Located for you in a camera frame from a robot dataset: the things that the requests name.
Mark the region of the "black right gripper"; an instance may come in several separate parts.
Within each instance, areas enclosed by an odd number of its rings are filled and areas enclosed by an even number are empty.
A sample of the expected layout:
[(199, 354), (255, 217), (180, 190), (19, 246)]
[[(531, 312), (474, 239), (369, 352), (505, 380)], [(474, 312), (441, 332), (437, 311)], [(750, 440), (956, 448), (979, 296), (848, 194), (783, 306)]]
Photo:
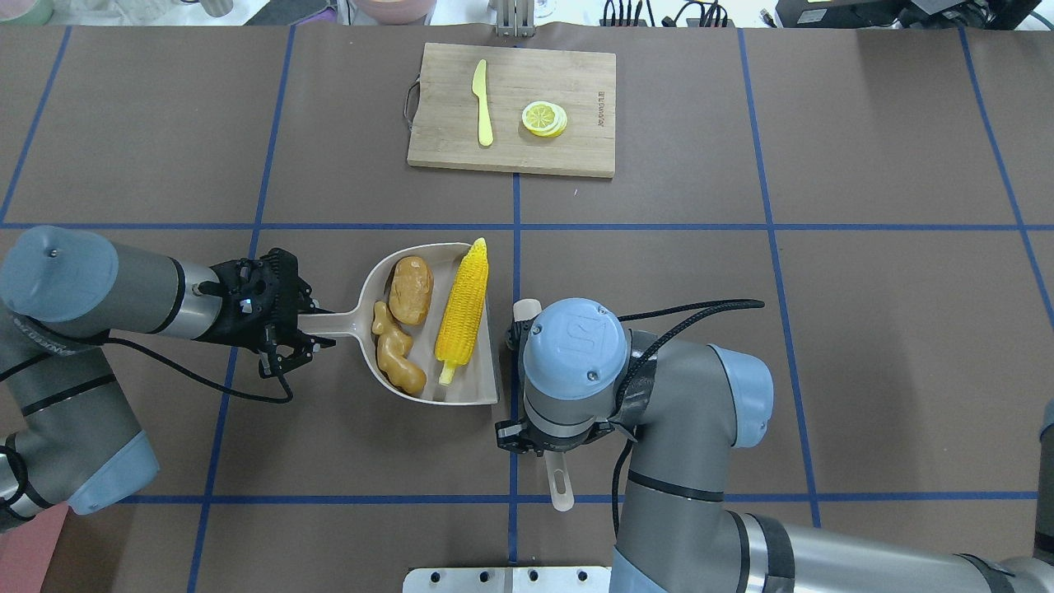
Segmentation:
[(545, 451), (568, 453), (579, 446), (587, 446), (611, 434), (614, 429), (609, 422), (596, 422), (586, 432), (573, 437), (557, 437), (543, 432), (541, 428), (531, 424), (527, 417), (519, 420), (509, 419), (496, 423), (497, 447), (516, 454), (534, 453), (543, 455)]

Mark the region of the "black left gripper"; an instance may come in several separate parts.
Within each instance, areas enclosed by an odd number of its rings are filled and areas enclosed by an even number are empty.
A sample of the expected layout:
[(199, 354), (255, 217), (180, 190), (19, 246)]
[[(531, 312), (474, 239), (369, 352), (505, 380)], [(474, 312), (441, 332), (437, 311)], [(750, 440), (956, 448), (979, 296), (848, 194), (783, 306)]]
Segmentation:
[(298, 315), (313, 310), (311, 286), (300, 277), (296, 255), (272, 248), (259, 259), (235, 259), (211, 266), (215, 280), (196, 292), (221, 300), (221, 311), (197, 341), (259, 352), (259, 378), (277, 378), (312, 362), (336, 341), (306, 334)]

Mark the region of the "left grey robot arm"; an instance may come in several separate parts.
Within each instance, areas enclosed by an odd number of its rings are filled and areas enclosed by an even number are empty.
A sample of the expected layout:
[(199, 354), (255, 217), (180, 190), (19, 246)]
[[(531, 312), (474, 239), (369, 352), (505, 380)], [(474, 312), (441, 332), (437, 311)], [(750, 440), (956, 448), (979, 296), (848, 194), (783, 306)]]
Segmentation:
[(94, 513), (158, 474), (103, 345), (201, 376), (114, 331), (247, 349), (287, 403), (287, 372), (334, 345), (298, 327), (317, 311), (297, 259), (279, 248), (202, 266), (89, 231), (26, 230), (2, 262), (2, 380), (26, 421), (2, 439), (2, 529), (63, 502)]

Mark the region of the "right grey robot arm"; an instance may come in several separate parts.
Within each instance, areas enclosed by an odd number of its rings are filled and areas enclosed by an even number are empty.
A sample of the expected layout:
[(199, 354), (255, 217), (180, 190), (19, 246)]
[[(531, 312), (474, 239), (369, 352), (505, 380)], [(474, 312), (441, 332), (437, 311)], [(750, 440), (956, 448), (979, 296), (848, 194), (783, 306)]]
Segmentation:
[(522, 416), (496, 427), (497, 446), (557, 455), (608, 434), (627, 439), (616, 475), (613, 592), (1050, 592), (1052, 409), (1040, 424), (1033, 552), (1004, 562), (934, 554), (797, 528), (725, 507), (734, 448), (758, 444), (774, 409), (761, 360), (679, 339), (709, 315), (762, 307), (729, 299), (690, 304), (662, 335), (635, 331), (597, 301), (518, 301), (515, 353)]

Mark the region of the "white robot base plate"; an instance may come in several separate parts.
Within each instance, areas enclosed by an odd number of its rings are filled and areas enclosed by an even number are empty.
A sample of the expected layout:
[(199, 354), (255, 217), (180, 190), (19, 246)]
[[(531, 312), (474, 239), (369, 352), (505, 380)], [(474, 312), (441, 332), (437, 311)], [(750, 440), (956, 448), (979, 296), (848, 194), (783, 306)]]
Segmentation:
[(422, 567), (403, 579), (403, 592), (607, 592), (603, 566)]

